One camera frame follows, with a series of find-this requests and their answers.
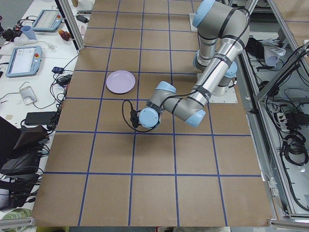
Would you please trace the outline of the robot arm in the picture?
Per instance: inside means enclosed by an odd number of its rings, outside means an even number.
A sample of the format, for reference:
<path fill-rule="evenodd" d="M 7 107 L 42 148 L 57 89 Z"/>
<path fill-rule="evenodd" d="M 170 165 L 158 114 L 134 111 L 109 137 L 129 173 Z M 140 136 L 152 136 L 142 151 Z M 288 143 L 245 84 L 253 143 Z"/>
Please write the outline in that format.
<path fill-rule="evenodd" d="M 138 116 L 139 124 L 154 129 L 160 116 L 168 111 L 186 124 L 197 127 L 205 116 L 204 106 L 222 82 L 237 55 L 249 39 L 250 11 L 234 8 L 216 0 L 204 0 L 196 10 L 193 26 L 200 41 L 194 66 L 202 71 L 188 94 L 178 95 L 176 88 L 162 81 Z"/>

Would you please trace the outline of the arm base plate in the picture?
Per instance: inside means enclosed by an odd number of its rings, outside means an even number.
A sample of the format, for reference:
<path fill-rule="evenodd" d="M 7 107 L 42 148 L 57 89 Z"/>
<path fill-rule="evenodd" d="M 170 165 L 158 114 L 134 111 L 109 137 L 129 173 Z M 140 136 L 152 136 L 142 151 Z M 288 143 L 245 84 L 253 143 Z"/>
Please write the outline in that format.
<path fill-rule="evenodd" d="M 190 22 L 190 29 L 192 32 L 197 32 L 197 28 L 193 25 L 195 13 L 189 13 L 189 22 Z"/>
<path fill-rule="evenodd" d="M 209 103 L 238 103 L 235 91 L 237 81 L 233 80 L 235 77 L 235 73 L 224 75 L 212 92 Z"/>

